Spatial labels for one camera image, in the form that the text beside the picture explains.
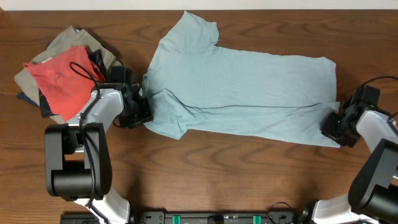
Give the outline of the light blue t-shirt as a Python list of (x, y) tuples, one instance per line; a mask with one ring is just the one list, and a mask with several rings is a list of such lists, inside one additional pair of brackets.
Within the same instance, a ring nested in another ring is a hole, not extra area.
[(218, 46), (219, 30), (185, 12), (160, 41), (142, 90), (151, 131), (188, 130), (335, 147), (321, 125), (340, 104), (336, 65), (325, 57), (273, 55)]

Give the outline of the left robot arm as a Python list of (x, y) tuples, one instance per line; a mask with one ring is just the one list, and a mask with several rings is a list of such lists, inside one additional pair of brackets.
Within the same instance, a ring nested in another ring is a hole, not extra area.
[(133, 223), (131, 204), (113, 187), (106, 132), (115, 121), (135, 128), (152, 118), (139, 84), (96, 84), (72, 119), (45, 130), (47, 192), (89, 210), (86, 222)]

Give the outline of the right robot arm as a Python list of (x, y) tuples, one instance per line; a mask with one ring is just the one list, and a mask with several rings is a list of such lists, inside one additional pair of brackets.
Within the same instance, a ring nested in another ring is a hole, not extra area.
[(397, 224), (397, 127), (391, 116), (366, 110), (356, 130), (371, 155), (347, 194), (315, 203), (310, 223)]

